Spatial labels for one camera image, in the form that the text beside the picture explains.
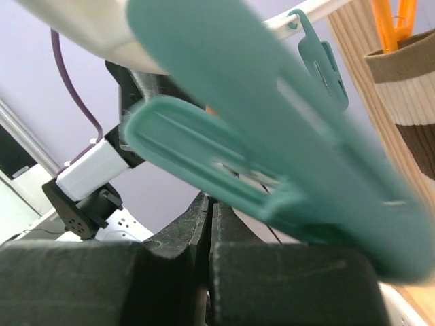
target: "wall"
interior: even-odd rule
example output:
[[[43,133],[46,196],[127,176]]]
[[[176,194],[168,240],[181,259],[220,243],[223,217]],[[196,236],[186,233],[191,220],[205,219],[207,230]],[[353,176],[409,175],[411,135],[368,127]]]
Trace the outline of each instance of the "wall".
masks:
[[[270,18],[302,2],[297,0],[246,0],[263,19]],[[432,0],[419,0],[416,31],[431,25],[427,12],[434,12]],[[49,154],[59,163],[70,160],[95,136],[61,84],[50,48],[49,28],[13,1],[0,1],[0,98],[38,136]],[[346,85],[348,114],[378,145],[376,134],[364,106],[346,73],[326,24],[315,24],[321,39],[331,43]],[[299,33],[285,44],[295,48],[303,37]],[[118,123],[118,92],[103,61],[66,39],[62,39],[67,68],[77,91],[103,125],[104,130]],[[113,181],[126,206],[151,231],[158,231],[189,205],[197,190],[164,171],[142,164]]]

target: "wood grain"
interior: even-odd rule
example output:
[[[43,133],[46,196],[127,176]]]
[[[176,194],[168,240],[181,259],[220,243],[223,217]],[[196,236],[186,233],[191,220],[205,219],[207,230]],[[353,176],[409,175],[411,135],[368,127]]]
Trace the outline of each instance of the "wood grain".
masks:
[[[370,3],[353,0],[329,15],[327,22],[390,161],[435,216],[434,193],[377,96],[370,70],[364,62],[365,54],[380,48]],[[435,285],[396,289],[429,325],[435,325]]]

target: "green plastic hanger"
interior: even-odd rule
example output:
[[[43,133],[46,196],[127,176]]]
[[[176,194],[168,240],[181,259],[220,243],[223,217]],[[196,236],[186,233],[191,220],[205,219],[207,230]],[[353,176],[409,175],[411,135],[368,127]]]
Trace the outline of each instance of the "green plastic hanger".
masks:
[[[288,16],[291,15],[298,15],[305,31],[305,36],[299,42],[298,49],[308,72],[324,84],[329,95],[336,99],[338,108],[342,111],[346,110],[349,106],[349,99],[330,44],[319,40],[307,15],[302,10],[292,10]],[[295,29],[297,24],[292,22],[289,27]]]
[[[156,98],[125,126],[133,150],[290,236],[357,247],[381,280],[429,276],[434,228],[420,202],[240,1],[130,0],[127,17],[159,65],[220,117]]]

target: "teal clothespin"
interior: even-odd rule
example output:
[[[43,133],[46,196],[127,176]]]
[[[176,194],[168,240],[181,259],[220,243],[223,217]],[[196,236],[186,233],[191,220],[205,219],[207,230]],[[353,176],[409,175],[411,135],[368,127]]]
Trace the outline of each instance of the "teal clothespin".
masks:
[[[307,15],[302,10],[292,10],[287,16],[291,15],[299,17],[305,31],[305,36],[299,42],[298,49],[308,72],[324,84],[329,95],[337,100],[339,109],[346,110],[349,106],[349,99],[330,44],[327,41],[321,42],[319,40]],[[295,29],[297,24],[291,22],[288,26]]]
[[[381,280],[432,273],[434,226],[421,203],[241,1],[129,0],[127,18],[152,58],[220,117],[176,98],[138,104],[124,131],[135,152],[301,241],[358,248]]]

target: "white bracket with holes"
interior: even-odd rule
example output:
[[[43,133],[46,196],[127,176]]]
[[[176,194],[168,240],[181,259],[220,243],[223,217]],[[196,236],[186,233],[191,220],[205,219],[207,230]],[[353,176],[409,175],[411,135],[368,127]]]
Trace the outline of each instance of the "white bracket with holes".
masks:
[[[117,209],[106,222],[109,225],[105,229],[98,230],[95,235],[96,240],[143,242],[154,235],[140,224],[127,209]]]

